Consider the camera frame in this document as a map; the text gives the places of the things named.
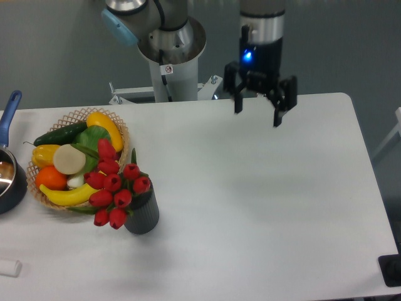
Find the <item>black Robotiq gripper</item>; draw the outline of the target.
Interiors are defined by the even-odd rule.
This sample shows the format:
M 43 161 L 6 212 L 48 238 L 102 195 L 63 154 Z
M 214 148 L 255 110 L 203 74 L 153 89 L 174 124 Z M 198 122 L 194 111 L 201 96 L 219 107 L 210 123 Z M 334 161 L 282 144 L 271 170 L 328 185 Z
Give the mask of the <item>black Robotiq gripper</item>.
M 234 101 L 234 113 L 243 109 L 242 91 L 265 94 L 274 107 L 273 127 L 279 127 L 283 116 L 297 105 L 297 77 L 279 80 L 283 39 L 255 44 L 239 40 L 239 63 L 224 67 L 223 89 Z

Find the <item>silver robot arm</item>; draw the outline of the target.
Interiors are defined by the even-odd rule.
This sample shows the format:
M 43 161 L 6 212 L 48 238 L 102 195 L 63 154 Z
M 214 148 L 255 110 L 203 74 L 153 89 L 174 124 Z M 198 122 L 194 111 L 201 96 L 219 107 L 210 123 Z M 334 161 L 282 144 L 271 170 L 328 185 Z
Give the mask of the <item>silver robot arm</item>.
M 242 111 L 242 92 L 264 95 L 274 107 L 274 126 L 297 104 L 294 76 L 281 78 L 284 1 L 241 1 L 239 59 L 224 68 L 223 89 Z M 107 1 L 102 20 L 125 45 L 148 61 L 156 102 L 197 100 L 198 59 L 206 32 L 188 14 L 186 1 Z

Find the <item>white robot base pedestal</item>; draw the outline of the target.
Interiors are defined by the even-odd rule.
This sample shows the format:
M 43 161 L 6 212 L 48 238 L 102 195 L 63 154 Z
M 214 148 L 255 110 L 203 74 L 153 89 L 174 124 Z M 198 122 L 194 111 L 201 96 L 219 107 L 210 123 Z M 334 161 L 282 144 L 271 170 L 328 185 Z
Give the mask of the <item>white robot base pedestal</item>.
M 184 102 L 213 100 L 222 85 L 222 77 L 211 75 L 204 83 L 198 82 L 198 59 L 181 64 L 161 65 L 148 63 L 152 85 L 150 87 L 118 88 L 109 83 L 111 105 L 151 102 Z

